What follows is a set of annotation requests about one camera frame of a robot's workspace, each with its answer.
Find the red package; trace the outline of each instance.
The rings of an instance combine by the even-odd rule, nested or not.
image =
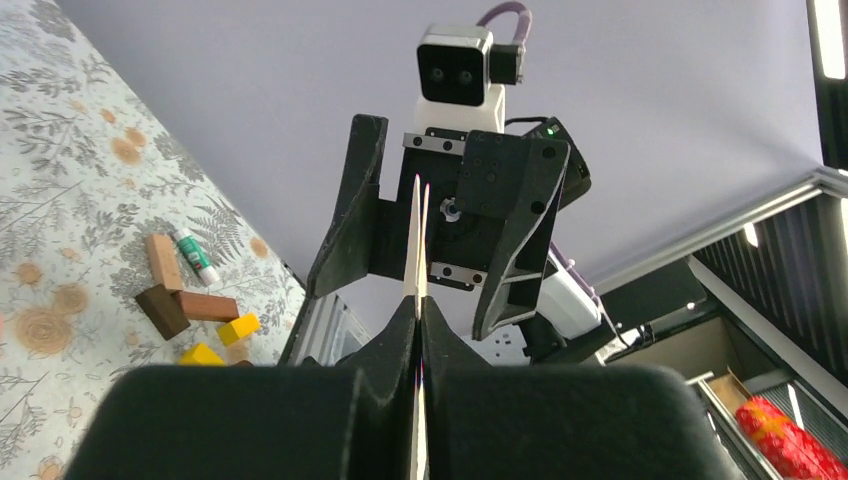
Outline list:
[[[783,477],[848,480],[839,458],[768,400],[752,397],[736,411],[736,421]]]

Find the yellow block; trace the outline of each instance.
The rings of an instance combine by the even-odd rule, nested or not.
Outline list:
[[[224,345],[229,346],[257,330],[259,318],[254,313],[248,313],[219,328],[218,336]]]
[[[226,366],[221,357],[218,356],[205,343],[198,343],[191,347],[189,351],[183,354],[183,357],[178,362],[180,365],[209,365],[209,366]]]

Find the cable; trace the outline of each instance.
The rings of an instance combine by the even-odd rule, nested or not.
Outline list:
[[[504,122],[504,126],[507,126],[511,123],[545,123],[550,119],[550,117],[515,117],[507,119]]]
[[[612,323],[612,319],[611,319],[611,318],[609,318],[609,315],[607,315],[607,311],[604,309],[604,304],[603,304],[603,303],[601,303],[601,302],[600,302],[600,300],[598,300],[598,308],[599,308],[599,309],[600,309],[600,311],[601,311],[601,318],[603,318],[603,319],[604,319],[604,321],[605,321],[605,322],[607,322],[607,325],[609,325],[610,330],[612,330],[612,333],[614,333],[614,334],[615,334],[615,338],[617,338],[619,342],[621,342],[621,343],[623,343],[623,344],[624,344],[624,348],[625,348],[625,349],[633,348],[633,345],[631,345],[631,344],[627,343],[627,342],[624,340],[624,337],[622,337],[622,336],[621,336],[621,334],[620,334],[620,333],[618,333],[618,329],[617,329],[617,328],[615,328],[615,325]]]
[[[524,45],[527,42],[527,36],[530,35],[530,26],[533,23],[533,13],[525,7],[521,2],[504,2],[493,9],[486,12],[483,18],[477,22],[478,27],[485,27],[495,17],[507,12],[515,12],[518,14],[518,24],[515,26],[515,34],[512,36],[512,43]]]

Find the white ceiling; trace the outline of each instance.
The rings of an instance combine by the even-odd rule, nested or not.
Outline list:
[[[431,22],[495,1],[59,0],[248,221],[305,277],[328,227],[351,117],[390,119],[394,198]],[[594,186],[555,239],[590,281],[821,163],[805,2],[537,0],[507,116],[556,115]],[[513,18],[494,24],[496,41]],[[372,330],[398,282],[342,291]],[[454,329],[476,295],[432,289]]]

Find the glue stick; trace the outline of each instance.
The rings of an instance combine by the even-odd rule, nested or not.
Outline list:
[[[174,232],[174,241],[177,242],[177,248],[180,249],[180,252],[188,260],[192,270],[197,273],[197,276],[200,277],[204,285],[211,287],[221,281],[221,277],[215,271],[215,267],[212,266],[209,257],[206,256],[206,253],[197,244],[197,240],[194,239],[191,230],[187,228],[177,230]]]

